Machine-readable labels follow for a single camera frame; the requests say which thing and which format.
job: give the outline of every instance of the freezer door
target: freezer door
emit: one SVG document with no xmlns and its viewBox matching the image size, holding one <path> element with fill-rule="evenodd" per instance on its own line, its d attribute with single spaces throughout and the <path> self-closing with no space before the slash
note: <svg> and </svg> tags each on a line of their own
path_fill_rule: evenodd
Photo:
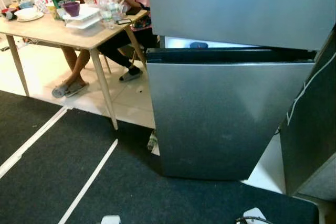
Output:
<svg viewBox="0 0 336 224">
<path fill-rule="evenodd" d="M 150 50 L 164 174 L 247 179 L 285 119 L 314 55 L 283 49 Z"/>
<path fill-rule="evenodd" d="M 247 45 L 320 50 L 336 0 L 151 0 L 154 33 Z"/>
</svg>

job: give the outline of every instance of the table leg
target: table leg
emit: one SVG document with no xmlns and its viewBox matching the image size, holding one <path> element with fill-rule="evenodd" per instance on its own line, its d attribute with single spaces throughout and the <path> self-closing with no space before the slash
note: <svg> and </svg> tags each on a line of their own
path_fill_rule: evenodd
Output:
<svg viewBox="0 0 336 224">
<path fill-rule="evenodd" d="M 91 49 L 90 54 L 91 54 L 91 58 L 92 58 L 92 61 L 93 61 L 93 64 L 94 64 L 94 68 L 97 72 L 98 80 L 99 80 L 99 83 L 100 83 L 100 86 L 101 86 L 101 91 L 103 92 L 105 103 L 106 103 L 107 108 L 109 110 L 113 126 L 117 130 L 118 129 L 117 119 L 116 119 L 115 114 L 114 114 L 114 110 L 113 110 L 113 106 L 112 106 L 112 99 L 111 99 L 111 96 L 110 96 L 110 91 L 109 91 L 109 88 L 107 86 L 107 82 L 106 82 L 106 79 L 105 79 L 103 68 L 101 66 L 101 62 L 100 62 L 100 59 L 99 59 L 99 52 L 98 52 L 97 49 Z"/>
<path fill-rule="evenodd" d="M 139 46 L 139 43 L 138 43 L 138 41 L 137 41 L 137 39 L 136 39 L 136 37 L 135 37 L 135 35 L 134 35 L 134 33 L 133 33 L 131 27 L 130 27 L 130 26 L 126 27 L 126 28 L 125 28 L 125 31 L 126 31 L 128 37 L 129 37 L 130 40 L 131 40 L 131 43 L 132 43 L 132 46 L 134 47 L 135 52 L 137 52 L 136 54 L 137 54 L 138 57 L 140 58 L 140 60 L 141 60 L 141 62 L 142 62 L 142 64 L 143 64 L 143 66 L 145 67 L 145 69 L 147 69 L 145 56 L 144 56 L 143 53 L 142 53 L 142 50 L 141 50 L 141 48 L 140 48 L 140 46 Z"/>
<path fill-rule="evenodd" d="M 11 36 L 11 35 L 6 35 L 6 37 L 7 37 L 9 47 L 10 47 L 11 52 L 12 52 L 12 56 L 13 56 L 13 60 L 14 60 L 15 66 L 16 66 L 16 70 L 17 70 L 17 72 L 20 76 L 20 79 L 21 79 L 23 89 L 25 90 L 26 96 L 29 96 L 27 82 L 26 82 L 25 74 L 24 74 L 23 69 L 22 69 L 22 64 L 21 64 L 21 61 L 20 61 L 19 53 L 17 52 L 17 49 L 16 49 L 15 40 L 14 40 L 13 36 Z"/>
</svg>

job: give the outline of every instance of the wooden table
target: wooden table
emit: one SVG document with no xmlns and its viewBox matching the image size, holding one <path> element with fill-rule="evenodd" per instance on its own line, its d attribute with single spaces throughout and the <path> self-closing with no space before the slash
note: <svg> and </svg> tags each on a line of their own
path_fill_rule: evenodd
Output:
<svg viewBox="0 0 336 224">
<path fill-rule="evenodd" d="M 137 15 L 127 16 L 127 18 L 134 22 L 146 14 L 147 11 L 141 10 Z M 21 83 L 27 96 L 29 96 L 29 92 L 26 78 L 13 36 L 20 36 L 51 44 L 89 50 L 113 126 L 116 130 L 118 129 L 117 120 L 113 111 L 110 92 L 99 60 L 97 47 L 123 30 L 127 32 L 137 55 L 144 66 L 146 66 L 144 55 L 133 31 L 130 28 L 130 24 L 116 25 L 114 29 L 104 29 L 103 26 L 99 24 L 88 29 L 75 30 L 65 27 L 65 23 L 63 21 L 53 20 L 50 14 L 46 14 L 42 18 L 30 22 L 18 22 L 16 20 L 7 21 L 4 18 L 0 20 L 0 33 L 5 34 L 7 37 L 17 72 L 20 76 Z"/>
</svg>

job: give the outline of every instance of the table top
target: table top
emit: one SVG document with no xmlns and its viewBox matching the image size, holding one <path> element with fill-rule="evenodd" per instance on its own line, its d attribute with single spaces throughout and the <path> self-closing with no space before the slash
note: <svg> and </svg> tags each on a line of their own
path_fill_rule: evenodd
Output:
<svg viewBox="0 0 336 224">
<path fill-rule="evenodd" d="M 134 22 L 146 14 L 146 10 L 141 10 L 138 14 L 126 18 Z M 50 14 L 45 14 L 42 18 L 29 22 L 0 18 L 0 33 L 80 49 L 93 49 L 129 25 L 115 25 L 114 29 L 105 29 L 99 23 L 87 29 L 74 29 L 65 27 L 62 20 L 54 20 Z"/>
</svg>

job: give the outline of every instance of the white bowl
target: white bowl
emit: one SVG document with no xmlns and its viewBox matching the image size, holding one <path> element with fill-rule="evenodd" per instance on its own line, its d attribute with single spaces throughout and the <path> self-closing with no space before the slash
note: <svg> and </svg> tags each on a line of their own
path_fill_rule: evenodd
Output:
<svg viewBox="0 0 336 224">
<path fill-rule="evenodd" d="M 36 17 L 37 11 L 34 7 L 18 10 L 14 13 L 19 19 L 26 20 Z"/>
</svg>

